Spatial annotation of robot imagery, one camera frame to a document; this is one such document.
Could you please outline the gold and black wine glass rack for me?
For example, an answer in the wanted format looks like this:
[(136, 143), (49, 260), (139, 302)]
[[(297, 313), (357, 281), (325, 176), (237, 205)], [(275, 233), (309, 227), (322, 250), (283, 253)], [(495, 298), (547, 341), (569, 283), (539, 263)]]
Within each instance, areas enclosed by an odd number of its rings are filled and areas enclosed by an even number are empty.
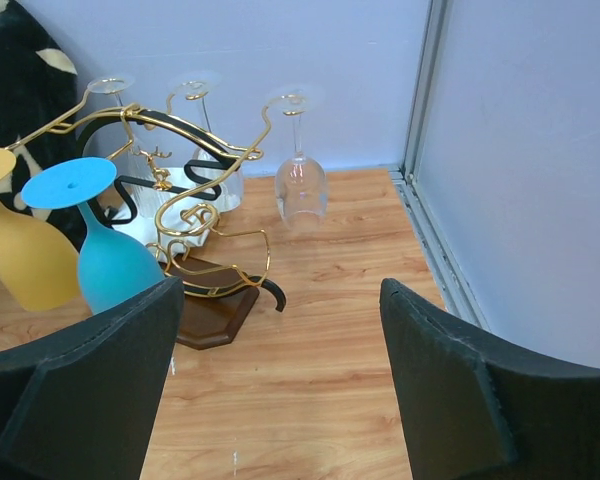
[[(15, 147), (23, 146), (43, 134), (65, 135), (76, 128), (83, 131), (78, 139), (78, 145), (84, 147), (90, 137), (99, 129), (111, 124), (120, 123), (129, 127), (136, 123), (145, 127), (157, 127), (175, 133), (197, 146), (208, 149), (212, 155), (225, 165), (225, 173), (216, 180), (209, 181), (193, 189), (181, 190), (177, 196), (162, 204), (155, 214), (155, 226), (159, 234), (171, 235), (173, 239), (166, 246), (159, 242), (148, 243), (155, 251), (156, 259), (168, 276), (179, 277), (184, 284), (185, 307), (178, 343), (196, 350), (227, 345), (233, 342), (247, 315), (251, 311), (260, 290), (271, 293), (276, 300), (277, 311), (283, 311), (286, 306), (286, 296), (283, 290), (266, 274), (249, 275), (236, 265), (217, 265), (191, 255), (193, 239), (205, 234), (217, 234), (220, 213), (206, 202), (200, 203), (189, 210), (180, 212), (180, 217), (188, 221), (194, 217), (200, 221), (198, 227), (178, 231), (165, 227), (162, 216), (176, 202), (189, 196), (198, 197), (201, 192), (211, 189), (223, 182), (228, 176), (238, 170), (245, 161), (255, 161), (262, 156), (259, 141), (254, 140), (248, 147), (233, 146), (215, 134), (211, 134), (226, 151), (213, 152), (203, 136), (205, 131), (197, 125), (171, 114), (170, 111), (157, 111), (145, 108), (137, 103), (110, 107), (98, 110), (84, 118), (72, 121), (73, 114), (82, 109), (77, 104), (62, 115), (44, 124), (24, 138), (14, 142)], [(165, 171), (153, 170), (153, 188), (170, 192), (172, 185), (167, 180)], [(114, 180), (113, 185), (128, 205), (132, 213), (136, 213), (130, 195), (122, 186), (132, 177), (121, 176)]]

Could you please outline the yellow plastic goblet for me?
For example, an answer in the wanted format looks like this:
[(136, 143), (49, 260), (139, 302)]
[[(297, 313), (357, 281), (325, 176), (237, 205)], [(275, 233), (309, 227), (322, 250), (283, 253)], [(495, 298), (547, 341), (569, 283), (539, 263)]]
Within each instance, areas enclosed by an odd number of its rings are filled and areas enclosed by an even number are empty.
[[(15, 165), (16, 156), (0, 148), (0, 181)], [(0, 281), (23, 309), (46, 311), (78, 297), (77, 261), (62, 232), (0, 201)]]

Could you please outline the short clear wine glass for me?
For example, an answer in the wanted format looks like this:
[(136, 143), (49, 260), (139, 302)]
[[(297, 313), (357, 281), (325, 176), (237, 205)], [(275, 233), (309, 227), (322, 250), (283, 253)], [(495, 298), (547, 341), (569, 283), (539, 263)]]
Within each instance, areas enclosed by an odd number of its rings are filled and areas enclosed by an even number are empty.
[[(204, 141), (212, 145), (213, 152), (226, 151), (226, 149), (211, 137), (212, 130), (207, 111), (206, 98), (208, 94), (220, 83), (221, 75), (209, 70), (196, 70), (183, 73), (176, 77), (172, 83), (172, 93), (175, 97), (183, 97), (186, 101), (197, 106), (199, 114), (195, 124), (205, 131)], [(221, 177), (226, 169), (225, 165), (216, 159), (212, 153), (204, 147), (197, 146), (191, 157), (192, 165), (185, 168), (188, 177), (203, 179), (204, 181), (216, 180)], [(205, 191), (205, 196), (214, 196), (219, 192), (217, 198), (211, 203), (220, 212), (237, 209), (244, 196), (244, 176), (240, 169), (228, 176), (223, 182), (212, 189)]]

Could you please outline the brown tinted clear goblet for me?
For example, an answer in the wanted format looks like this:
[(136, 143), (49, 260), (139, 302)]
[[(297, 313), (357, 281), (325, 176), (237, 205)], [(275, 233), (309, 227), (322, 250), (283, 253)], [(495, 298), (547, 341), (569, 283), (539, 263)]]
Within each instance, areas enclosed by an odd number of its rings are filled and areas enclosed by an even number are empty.
[(271, 94), (268, 106), (291, 120), (293, 155), (280, 164), (275, 175), (275, 196), (284, 226), (294, 234), (316, 231), (326, 216), (328, 180), (322, 165), (303, 145), (303, 115), (323, 98), (312, 85), (292, 84)]

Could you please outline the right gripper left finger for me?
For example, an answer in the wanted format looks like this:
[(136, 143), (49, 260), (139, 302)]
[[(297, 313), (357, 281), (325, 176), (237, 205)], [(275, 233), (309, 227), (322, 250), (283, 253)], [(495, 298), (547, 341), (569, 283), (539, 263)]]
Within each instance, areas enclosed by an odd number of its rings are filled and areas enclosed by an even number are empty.
[(170, 277), (0, 352), (0, 479), (137, 479), (181, 312)]

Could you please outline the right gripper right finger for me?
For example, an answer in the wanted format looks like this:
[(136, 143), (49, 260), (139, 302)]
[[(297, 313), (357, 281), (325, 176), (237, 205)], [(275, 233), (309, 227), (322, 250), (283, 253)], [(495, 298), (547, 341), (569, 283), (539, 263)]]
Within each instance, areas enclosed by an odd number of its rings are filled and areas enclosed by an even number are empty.
[(380, 315), (416, 479), (600, 479), (600, 368), (510, 343), (385, 279)]

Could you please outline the blue plastic goblet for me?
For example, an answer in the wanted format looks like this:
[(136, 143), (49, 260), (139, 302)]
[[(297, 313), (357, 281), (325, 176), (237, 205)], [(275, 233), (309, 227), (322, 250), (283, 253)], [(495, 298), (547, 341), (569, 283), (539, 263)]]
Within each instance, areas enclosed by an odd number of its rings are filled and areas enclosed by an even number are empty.
[(106, 311), (164, 280), (155, 257), (135, 238), (104, 226), (88, 202), (117, 176), (115, 164), (83, 157), (54, 165), (30, 178), (21, 191), (29, 207), (57, 210), (75, 206), (86, 224), (77, 275), (94, 314)]

